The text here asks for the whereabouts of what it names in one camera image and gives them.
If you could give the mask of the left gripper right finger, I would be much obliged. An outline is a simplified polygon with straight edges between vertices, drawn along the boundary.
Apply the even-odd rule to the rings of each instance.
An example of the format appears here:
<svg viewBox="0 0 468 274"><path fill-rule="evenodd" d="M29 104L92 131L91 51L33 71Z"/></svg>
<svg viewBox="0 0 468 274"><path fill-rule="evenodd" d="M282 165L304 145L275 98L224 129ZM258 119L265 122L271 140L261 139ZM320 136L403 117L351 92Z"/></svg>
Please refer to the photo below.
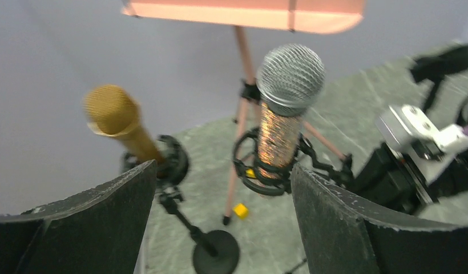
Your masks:
<svg viewBox="0 0 468 274"><path fill-rule="evenodd" d="M310 273L468 273L468 225L393 211L300 165L291 186Z"/></svg>

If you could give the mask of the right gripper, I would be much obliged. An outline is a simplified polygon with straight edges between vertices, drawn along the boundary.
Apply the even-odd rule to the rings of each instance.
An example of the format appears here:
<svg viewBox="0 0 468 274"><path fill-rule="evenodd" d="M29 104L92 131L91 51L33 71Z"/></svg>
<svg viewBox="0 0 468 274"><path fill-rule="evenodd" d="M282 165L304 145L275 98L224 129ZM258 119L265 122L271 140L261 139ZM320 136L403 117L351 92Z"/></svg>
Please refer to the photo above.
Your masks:
<svg viewBox="0 0 468 274"><path fill-rule="evenodd" d="M468 150L459 154L430 185L413 160L396 157L382 143L351 181L351 192L386 208L414 215L424 206L468 191Z"/></svg>

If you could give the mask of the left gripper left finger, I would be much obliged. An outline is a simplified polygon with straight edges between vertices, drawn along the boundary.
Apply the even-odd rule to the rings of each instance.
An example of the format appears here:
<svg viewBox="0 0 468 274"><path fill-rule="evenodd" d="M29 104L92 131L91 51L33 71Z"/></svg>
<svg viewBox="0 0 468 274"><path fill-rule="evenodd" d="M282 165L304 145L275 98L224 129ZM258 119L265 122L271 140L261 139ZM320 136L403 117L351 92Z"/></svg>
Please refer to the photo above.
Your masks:
<svg viewBox="0 0 468 274"><path fill-rule="evenodd" d="M0 273L133 273L156 163L20 215L0 215Z"/></svg>

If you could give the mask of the black tripod mic stand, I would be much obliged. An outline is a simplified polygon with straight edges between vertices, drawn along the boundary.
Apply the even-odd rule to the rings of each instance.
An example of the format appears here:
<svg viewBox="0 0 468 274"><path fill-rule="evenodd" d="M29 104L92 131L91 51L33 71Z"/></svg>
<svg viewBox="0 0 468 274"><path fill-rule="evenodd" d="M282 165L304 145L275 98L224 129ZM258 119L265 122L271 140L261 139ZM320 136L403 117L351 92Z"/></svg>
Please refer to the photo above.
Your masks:
<svg viewBox="0 0 468 274"><path fill-rule="evenodd" d="M291 194L292 187L290 183L290 175L293 166L298 162L299 153L311 158L312 167L317 170L326 171L326 174L318 173L322 178L334 181L335 185L345 187L347 183L354 179L352 172L352 155L349 154L342 161L340 170L335 170L330 164L321 163L317 159L317 154L313 149L311 142L303 135L298 136L296 147L293 156L289 158L289 162L281 166L274 166L272 164L264 163L259 157L259 150L257 148L259 138L259 128L254 127L251 130L242 134L233 146L232 162L235 173L242 183L257 194L275 197L282 196L283 194ZM245 140L252 139L254 141L254 148L252 155L254 156L253 165L247 166L243 160L237 157L237 152ZM256 179L246 177L245 170L253 169Z"/></svg>

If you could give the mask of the silver mesh glitter microphone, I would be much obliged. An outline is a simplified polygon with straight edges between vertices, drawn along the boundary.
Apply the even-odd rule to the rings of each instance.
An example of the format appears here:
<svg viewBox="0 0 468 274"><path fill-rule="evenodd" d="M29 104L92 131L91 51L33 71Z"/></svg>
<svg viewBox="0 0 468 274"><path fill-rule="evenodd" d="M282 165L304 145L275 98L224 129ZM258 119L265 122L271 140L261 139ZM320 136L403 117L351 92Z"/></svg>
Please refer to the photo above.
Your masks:
<svg viewBox="0 0 468 274"><path fill-rule="evenodd" d="M282 45L265 55L257 71L261 93L257 153L261 163L277 168L292 164L301 122L324 83L323 62L304 45Z"/></svg>

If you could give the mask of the black round-base stand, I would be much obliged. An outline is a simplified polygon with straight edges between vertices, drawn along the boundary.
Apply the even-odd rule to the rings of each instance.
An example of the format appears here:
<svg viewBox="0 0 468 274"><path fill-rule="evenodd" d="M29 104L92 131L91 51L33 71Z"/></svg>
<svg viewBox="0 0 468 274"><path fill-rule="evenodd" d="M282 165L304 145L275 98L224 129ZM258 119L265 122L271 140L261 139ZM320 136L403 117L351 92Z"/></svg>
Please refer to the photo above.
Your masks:
<svg viewBox="0 0 468 274"><path fill-rule="evenodd" d="M437 97L442 81L448 76L468 70L468 43L452 47L439 55L424 56L414 60L409 72L416 84L424 80L433 82L422 105L427 113Z"/></svg>

